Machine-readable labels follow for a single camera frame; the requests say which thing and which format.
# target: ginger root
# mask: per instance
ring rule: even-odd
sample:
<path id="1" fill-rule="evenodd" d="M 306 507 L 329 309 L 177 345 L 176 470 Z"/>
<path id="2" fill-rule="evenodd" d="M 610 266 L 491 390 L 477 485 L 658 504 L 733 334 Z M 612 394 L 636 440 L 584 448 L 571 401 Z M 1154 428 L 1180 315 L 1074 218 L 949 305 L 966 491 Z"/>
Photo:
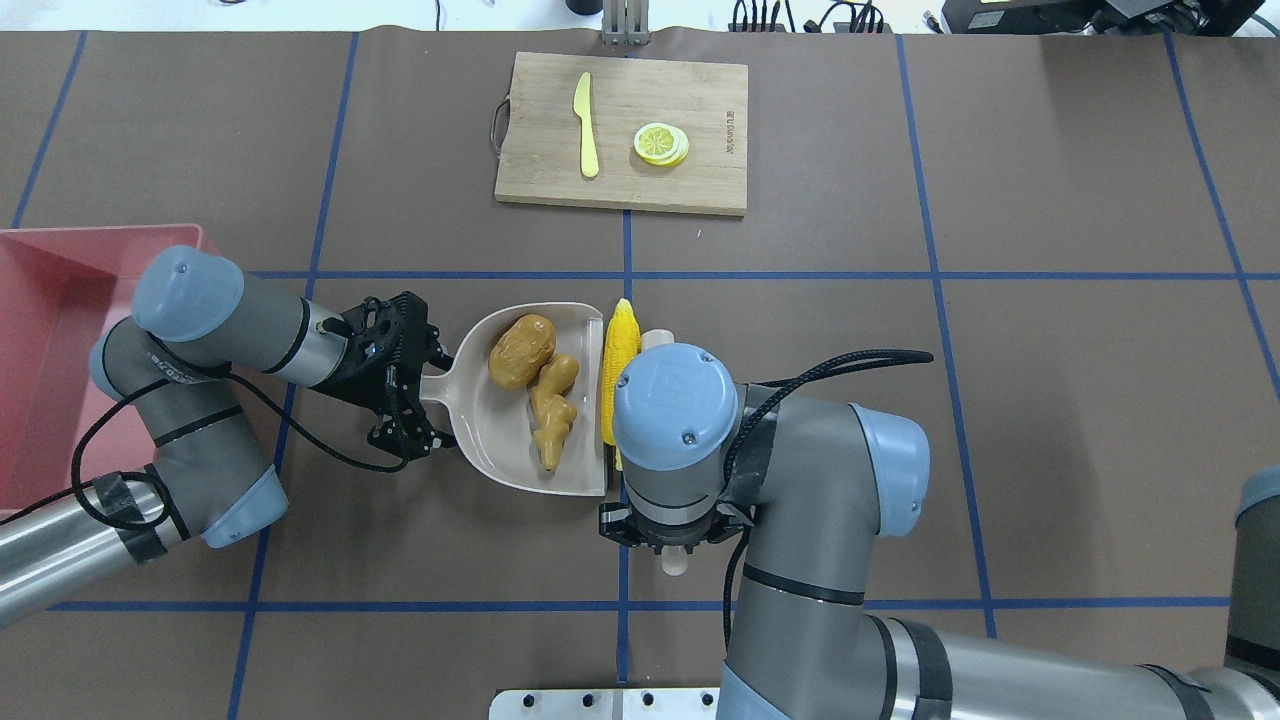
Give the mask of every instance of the ginger root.
<path id="1" fill-rule="evenodd" d="M 577 419 L 577 409 L 563 397 L 573 386 L 577 369 L 577 360 L 572 355 L 553 355 L 538 372 L 538 383 L 529 392 L 529 402 L 538 420 L 534 445 L 541 455 L 543 468 L 549 471 L 556 471 L 559 465 L 564 438 Z"/>
<path id="2" fill-rule="evenodd" d="M 502 333 L 489 354 L 489 377 L 507 389 L 529 384 L 556 352 L 556 325 L 541 315 L 525 315 Z"/>

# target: pink container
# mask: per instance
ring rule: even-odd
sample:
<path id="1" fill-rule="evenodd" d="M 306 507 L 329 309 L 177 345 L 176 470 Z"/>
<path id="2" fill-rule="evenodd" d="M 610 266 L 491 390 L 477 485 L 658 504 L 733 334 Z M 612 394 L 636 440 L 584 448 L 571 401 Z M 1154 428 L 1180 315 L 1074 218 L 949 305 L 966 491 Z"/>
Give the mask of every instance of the pink container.
<path id="1" fill-rule="evenodd" d="M 142 270 L 161 250 L 216 255 L 198 225 L 0 231 L 0 515 L 70 483 L 72 450 L 113 402 L 88 379 L 88 352 L 129 314 Z M 84 454 L 84 479 L 155 456 L 128 409 Z"/>

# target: lemon slice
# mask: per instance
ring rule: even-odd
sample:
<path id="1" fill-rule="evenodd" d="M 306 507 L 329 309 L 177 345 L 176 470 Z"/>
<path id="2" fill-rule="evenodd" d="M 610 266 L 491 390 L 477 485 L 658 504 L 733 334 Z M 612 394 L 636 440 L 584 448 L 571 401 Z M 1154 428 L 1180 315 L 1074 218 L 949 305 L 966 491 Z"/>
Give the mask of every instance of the lemon slice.
<path id="1" fill-rule="evenodd" d="M 689 136 L 676 126 L 649 123 L 636 131 L 632 146 L 645 163 L 673 168 L 689 155 Z"/>
<path id="2" fill-rule="evenodd" d="M 676 150 L 676 133 L 672 129 L 675 128 L 663 123 L 649 123 L 637 129 L 632 141 L 636 155 L 649 163 L 669 160 Z"/>

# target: yellow knife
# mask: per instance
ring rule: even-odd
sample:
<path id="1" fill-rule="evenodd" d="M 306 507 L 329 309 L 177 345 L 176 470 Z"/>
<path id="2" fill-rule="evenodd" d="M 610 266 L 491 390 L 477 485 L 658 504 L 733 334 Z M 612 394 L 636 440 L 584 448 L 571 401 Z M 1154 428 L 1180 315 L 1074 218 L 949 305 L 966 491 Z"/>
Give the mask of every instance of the yellow knife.
<path id="1" fill-rule="evenodd" d="M 595 133 L 591 132 L 591 73 L 582 73 L 573 92 L 573 114 L 582 119 L 582 177 L 594 178 L 600 173 L 595 156 Z"/>

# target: corn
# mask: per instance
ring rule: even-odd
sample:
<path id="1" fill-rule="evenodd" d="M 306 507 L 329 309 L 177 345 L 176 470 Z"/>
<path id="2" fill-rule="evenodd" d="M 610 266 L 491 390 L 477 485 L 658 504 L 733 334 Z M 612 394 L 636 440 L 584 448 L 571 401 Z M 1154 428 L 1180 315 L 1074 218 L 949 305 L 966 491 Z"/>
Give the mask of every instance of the corn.
<path id="1" fill-rule="evenodd" d="M 613 387 L 618 384 L 622 368 L 640 355 L 640 324 L 626 297 L 618 300 L 604 333 L 604 368 L 600 373 L 600 437 L 605 445 L 613 439 Z"/>

